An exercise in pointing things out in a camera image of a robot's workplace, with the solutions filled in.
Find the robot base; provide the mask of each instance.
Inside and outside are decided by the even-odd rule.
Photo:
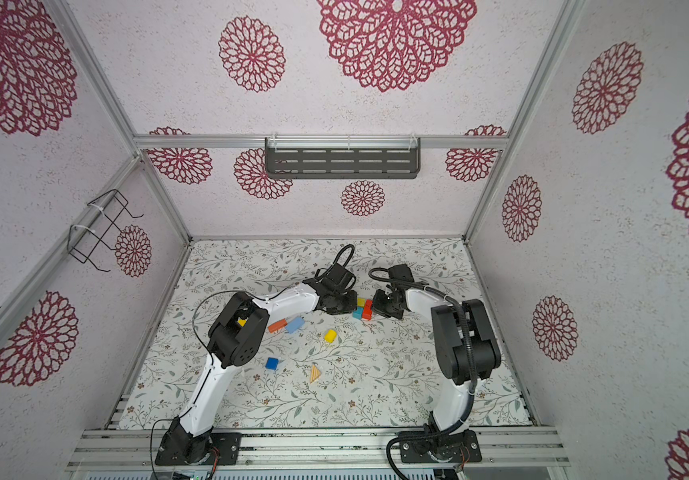
[[[416,432],[401,432],[398,436],[416,434]],[[403,463],[462,463],[462,452],[465,453],[465,462],[478,463],[483,459],[481,447],[478,446],[478,438],[472,430],[431,440],[407,440],[401,442],[399,447]]]
[[[240,433],[206,432],[192,437],[174,419],[171,427],[163,434],[155,464],[158,466],[213,465],[213,448],[219,451],[216,465],[235,465],[241,448]]]

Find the yellow-green block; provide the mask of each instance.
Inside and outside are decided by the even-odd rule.
[[[336,338],[337,338],[337,332],[335,332],[333,330],[327,331],[326,336],[323,337],[323,339],[329,343],[333,343],[334,339],[336,339]]]

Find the light blue block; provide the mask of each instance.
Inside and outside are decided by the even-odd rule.
[[[301,316],[296,317],[291,322],[286,323],[286,333],[293,333],[301,329],[304,325],[304,319]]]

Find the yellow block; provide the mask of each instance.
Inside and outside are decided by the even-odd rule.
[[[337,332],[335,332],[333,330],[327,331],[326,336],[323,337],[323,339],[329,343],[333,343],[336,338],[337,338]]]
[[[320,378],[320,370],[318,370],[318,367],[313,365],[312,370],[310,370],[310,383],[314,382]]]

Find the floral tabletop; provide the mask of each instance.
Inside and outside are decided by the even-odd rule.
[[[355,245],[348,268],[355,289],[371,298],[384,284],[368,276],[374,266],[406,263],[415,279],[426,280],[458,300],[480,296],[459,239],[387,240],[206,240],[194,244],[166,315],[120,419],[121,429],[151,428],[159,418],[179,414],[195,388],[205,352],[192,329],[199,302],[220,290],[257,295],[280,291],[309,278],[333,261],[339,249]],[[231,293],[216,296],[198,311],[197,333],[208,328]],[[426,422],[445,380],[435,359],[431,322],[408,312],[403,320],[374,315],[303,315],[304,327],[288,334],[265,333],[254,360],[232,381],[216,426],[244,428],[417,426]],[[329,344],[323,335],[336,330]],[[277,370],[264,364],[280,360]],[[310,370],[322,375],[309,383]],[[474,425],[530,425],[507,360],[479,382]]]

